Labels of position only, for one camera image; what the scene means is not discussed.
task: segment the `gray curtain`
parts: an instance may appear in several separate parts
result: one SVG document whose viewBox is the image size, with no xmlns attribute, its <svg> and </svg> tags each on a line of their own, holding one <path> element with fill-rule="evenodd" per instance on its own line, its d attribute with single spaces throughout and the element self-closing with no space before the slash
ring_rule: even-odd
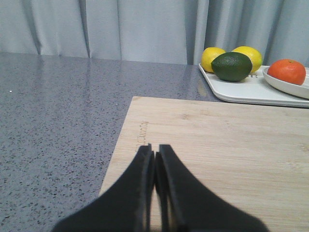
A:
<svg viewBox="0 0 309 232">
<path fill-rule="evenodd" d="M 309 0 L 0 0 L 3 52 L 198 64 L 204 48 L 309 66 Z"/>
</svg>

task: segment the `white plate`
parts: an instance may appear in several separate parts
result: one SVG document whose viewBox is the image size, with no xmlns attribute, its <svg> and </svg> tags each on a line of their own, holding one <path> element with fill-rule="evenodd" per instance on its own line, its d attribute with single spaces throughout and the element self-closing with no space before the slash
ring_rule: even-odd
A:
<svg viewBox="0 0 309 232">
<path fill-rule="evenodd" d="M 298 96 L 301 98 L 309 99 L 309 77 L 306 75 L 305 82 L 299 86 L 295 84 L 291 84 L 282 80 L 279 80 L 271 75 L 267 74 L 268 68 L 263 70 L 263 75 L 265 80 L 274 88 L 281 90 L 283 92 L 292 94 L 294 96 Z"/>
<path fill-rule="evenodd" d="M 214 95 L 226 102 L 309 108 L 308 99 L 279 91 L 268 84 L 263 75 L 263 69 L 266 68 L 269 66 L 261 66 L 259 70 L 240 82 L 228 82 L 204 71 L 199 65 Z"/>
</svg>

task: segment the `orange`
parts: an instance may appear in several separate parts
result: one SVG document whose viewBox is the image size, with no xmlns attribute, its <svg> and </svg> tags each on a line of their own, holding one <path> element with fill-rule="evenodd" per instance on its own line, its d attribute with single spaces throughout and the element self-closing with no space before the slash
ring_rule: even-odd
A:
<svg viewBox="0 0 309 232">
<path fill-rule="evenodd" d="M 305 81 L 306 69 L 296 60 L 280 59 L 269 67 L 267 74 L 285 82 L 302 85 Z"/>
</svg>

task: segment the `wooden cutting board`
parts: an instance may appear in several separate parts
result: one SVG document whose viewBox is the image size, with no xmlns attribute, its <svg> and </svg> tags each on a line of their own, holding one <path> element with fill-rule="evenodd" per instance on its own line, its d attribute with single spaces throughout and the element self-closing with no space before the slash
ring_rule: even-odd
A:
<svg viewBox="0 0 309 232">
<path fill-rule="evenodd" d="M 272 232 L 309 232 L 309 110 L 134 97 L 102 194 L 140 145 L 170 144 L 210 190 Z M 156 194 L 152 228 L 160 217 Z"/>
</svg>

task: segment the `countertop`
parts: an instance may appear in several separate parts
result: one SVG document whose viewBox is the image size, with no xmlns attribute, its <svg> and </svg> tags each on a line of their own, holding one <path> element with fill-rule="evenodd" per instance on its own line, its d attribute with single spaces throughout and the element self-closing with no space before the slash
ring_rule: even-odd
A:
<svg viewBox="0 0 309 232">
<path fill-rule="evenodd" d="M 133 96 L 220 102 L 194 65 L 0 54 L 2 232 L 49 232 L 98 196 Z"/>
</svg>

